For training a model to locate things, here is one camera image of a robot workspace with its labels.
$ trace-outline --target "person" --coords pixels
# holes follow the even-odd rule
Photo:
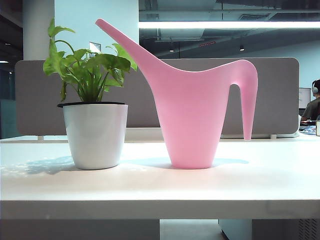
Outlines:
[[[318,115],[320,115],[320,79],[312,82],[311,90],[315,99],[307,104],[301,116],[301,122],[317,120]]]

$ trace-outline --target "ceiling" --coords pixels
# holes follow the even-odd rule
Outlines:
[[[23,59],[23,0],[0,0],[0,69]],[[139,0],[139,21],[320,21],[320,0]],[[227,57],[320,39],[320,30],[140,29],[159,58]]]

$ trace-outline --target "pot rim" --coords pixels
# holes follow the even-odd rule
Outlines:
[[[85,104],[117,104],[117,105],[125,105],[124,102],[118,101],[76,101],[76,102],[66,102],[66,103],[59,103],[57,105],[58,108],[63,108],[65,106],[72,106],[72,105],[85,105]]]

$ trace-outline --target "headphones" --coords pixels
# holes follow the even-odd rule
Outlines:
[[[312,90],[312,93],[313,93],[313,94],[319,93],[319,89],[318,89],[317,87],[315,87],[315,83],[316,83],[317,81],[320,81],[320,79],[315,80],[315,81],[312,82],[312,89],[311,89],[311,90]]]

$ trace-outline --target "gray partition panel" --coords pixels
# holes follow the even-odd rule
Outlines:
[[[167,59],[164,62],[183,70],[201,71],[238,59]],[[294,133],[298,129],[298,61],[294,58],[244,59],[255,65],[259,78],[253,134]],[[60,102],[61,80],[56,74],[45,76],[43,62],[22,60],[15,66],[17,127],[23,135],[65,135],[63,113],[56,107]],[[128,127],[159,127],[151,89],[139,70],[127,74],[124,88],[111,88],[103,100],[128,104]],[[78,101],[75,91],[69,88],[66,102]],[[240,92],[237,86],[230,88],[222,134],[242,135]]]

